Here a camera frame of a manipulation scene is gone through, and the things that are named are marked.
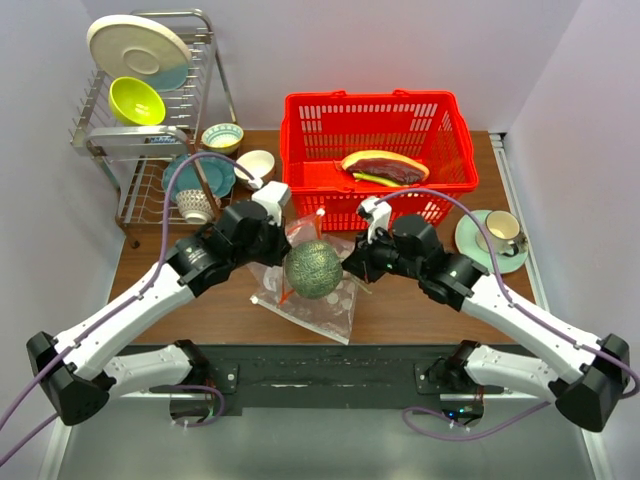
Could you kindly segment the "clear orange zip top bag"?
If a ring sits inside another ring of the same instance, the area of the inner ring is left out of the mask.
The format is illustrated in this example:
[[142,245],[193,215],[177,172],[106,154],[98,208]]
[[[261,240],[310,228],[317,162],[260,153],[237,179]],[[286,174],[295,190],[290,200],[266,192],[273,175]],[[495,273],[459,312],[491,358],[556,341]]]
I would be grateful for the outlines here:
[[[321,240],[324,216],[325,210],[319,208],[315,213],[289,223],[285,233],[290,245],[296,247],[306,241]],[[283,266],[266,267],[259,263],[251,263],[249,270],[259,285],[274,296],[277,306],[283,305],[295,293],[286,280]]]

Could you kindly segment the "green toy melon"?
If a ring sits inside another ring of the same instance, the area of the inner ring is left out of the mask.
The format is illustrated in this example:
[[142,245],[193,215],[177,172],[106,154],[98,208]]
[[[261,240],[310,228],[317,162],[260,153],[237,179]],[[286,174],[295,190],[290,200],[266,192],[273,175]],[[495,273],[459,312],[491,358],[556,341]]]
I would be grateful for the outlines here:
[[312,300],[332,293],[343,278],[340,258],[323,240],[306,241],[293,247],[285,258],[284,273],[299,296]]

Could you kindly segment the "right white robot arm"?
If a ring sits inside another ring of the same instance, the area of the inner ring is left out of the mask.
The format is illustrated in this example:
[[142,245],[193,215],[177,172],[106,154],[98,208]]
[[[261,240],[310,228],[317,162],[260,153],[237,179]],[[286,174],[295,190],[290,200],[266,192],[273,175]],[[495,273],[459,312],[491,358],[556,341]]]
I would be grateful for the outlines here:
[[452,390],[515,390],[554,405],[584,430],[604,429],[631,378],[626,341],[572,327],[500,285],[481,264],[446,251],[417,214],[394,222],[373,214],[364,219],[368,227],[343,261],[346,271],[366,283],[385,274],[412,279],[430,300],[493,326],[528,350],[521,356],[463,341],[445,362],[442,378]]

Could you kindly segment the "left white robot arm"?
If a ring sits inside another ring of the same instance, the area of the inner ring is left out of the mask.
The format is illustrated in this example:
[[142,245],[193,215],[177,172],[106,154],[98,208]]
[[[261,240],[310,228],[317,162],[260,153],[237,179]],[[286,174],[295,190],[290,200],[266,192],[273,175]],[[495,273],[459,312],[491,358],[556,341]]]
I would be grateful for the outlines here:
[[145,354],[121,350],[156,321],[226,282],[248,264],[281,265],[290,250],[282,200],[252,197],[227,207],[163,253],[132,287],[90,318],[56,336],[27,343],[31,367],[62,422],[82,423],[109,401],[154,387],[196,392],[210,363],[189,340]]

